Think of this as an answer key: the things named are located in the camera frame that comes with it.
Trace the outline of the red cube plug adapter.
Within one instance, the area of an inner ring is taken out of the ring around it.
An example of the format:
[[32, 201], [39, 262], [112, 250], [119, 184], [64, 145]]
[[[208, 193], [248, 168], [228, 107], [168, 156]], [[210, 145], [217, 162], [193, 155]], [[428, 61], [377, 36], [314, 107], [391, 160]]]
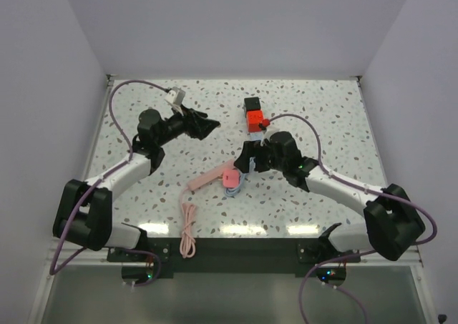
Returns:
[[262, 131], [260, 125], [263, 123], [264, 116], [260, 109], [247, 111], [245, 117], [249, 133]]

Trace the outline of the pink plug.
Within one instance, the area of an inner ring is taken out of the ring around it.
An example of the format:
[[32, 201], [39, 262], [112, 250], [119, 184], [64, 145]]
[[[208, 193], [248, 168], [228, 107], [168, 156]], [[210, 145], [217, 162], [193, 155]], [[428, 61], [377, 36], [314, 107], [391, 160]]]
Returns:
[[226, 169], [222, 175], [222, 183], [226, 189], [234, 189], [240, 184], [240, 173], [237, 169]]

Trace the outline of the black cube plug adapter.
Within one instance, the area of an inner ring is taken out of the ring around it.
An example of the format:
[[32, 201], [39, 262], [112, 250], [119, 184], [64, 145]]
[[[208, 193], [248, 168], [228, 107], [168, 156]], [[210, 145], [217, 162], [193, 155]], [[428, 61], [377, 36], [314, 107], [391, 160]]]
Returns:
[[243, 100], [243, 108], [245, 112], [261, 110], [260, 99], [258, 97], [246, 97]]

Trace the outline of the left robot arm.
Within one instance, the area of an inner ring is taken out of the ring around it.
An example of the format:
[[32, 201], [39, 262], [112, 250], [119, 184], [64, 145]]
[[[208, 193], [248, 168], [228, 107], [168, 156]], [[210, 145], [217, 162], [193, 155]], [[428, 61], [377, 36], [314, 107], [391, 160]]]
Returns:
[[149, 177], [162, 163], [162, 148], [186, 134], [203, 140], [220, 126], [206, 113], [181, 106], [163, 119], [155, 109], [139, 115], [132, 153], [112, 169], [85, 181], [70, 180], [64, 186], [52, 234], [89, 250], [121, 248], [132, 261], [143, 260], [150, 250], [145, 230], [113, 222], [113, 202], [133, 184]]

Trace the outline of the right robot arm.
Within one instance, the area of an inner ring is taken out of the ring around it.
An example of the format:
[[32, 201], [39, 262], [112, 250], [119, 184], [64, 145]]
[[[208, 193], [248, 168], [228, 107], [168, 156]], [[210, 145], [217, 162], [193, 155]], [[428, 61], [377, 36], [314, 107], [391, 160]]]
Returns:
[[318, 160], [301, 154], [288, 132], [244, 142], [234, 166], [243, 173], [279, 171], [290, 185], [327, 197], [363, 217], [364, 223], [337, 223], [320, 236], [318, 251], [326, 261], [336, 261], [353, 250], [373, 250], [396, 261], [425, 231], [425, 224], [402, 187], [352, 183], [347, 177], [326, 172]]

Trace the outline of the pink power strip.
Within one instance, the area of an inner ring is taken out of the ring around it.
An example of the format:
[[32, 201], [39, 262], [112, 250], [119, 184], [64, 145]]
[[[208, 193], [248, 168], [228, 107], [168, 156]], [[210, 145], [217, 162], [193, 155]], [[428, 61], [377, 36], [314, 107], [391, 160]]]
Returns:
[[227, 162], [222, 163], [221, 165], [214, 167], [213, 169], [204, 172], [202, 175], [196, 177], [193, 180], [190, 180], [187, 183], [187, 188], [194, 192], [197, 189], [205, 186], [206, 184], [212, 182], [213, 180], [219, 178], [223, 175], [225, 170], [230, 170], [233, 168], [234, 159], [230, 159]]

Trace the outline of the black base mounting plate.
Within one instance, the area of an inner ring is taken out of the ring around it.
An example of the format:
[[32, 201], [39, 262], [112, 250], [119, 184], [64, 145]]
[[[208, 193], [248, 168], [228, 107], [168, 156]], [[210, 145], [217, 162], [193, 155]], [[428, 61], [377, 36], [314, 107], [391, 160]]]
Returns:
[[150, 250], [162, 263], [159, 277], [176, 273], [293, 274], [304, 276], [318, 263], [344, 256], [321, 238], [198, 238], [192, 258], [180, 254], [178, 238], [150, 238]]

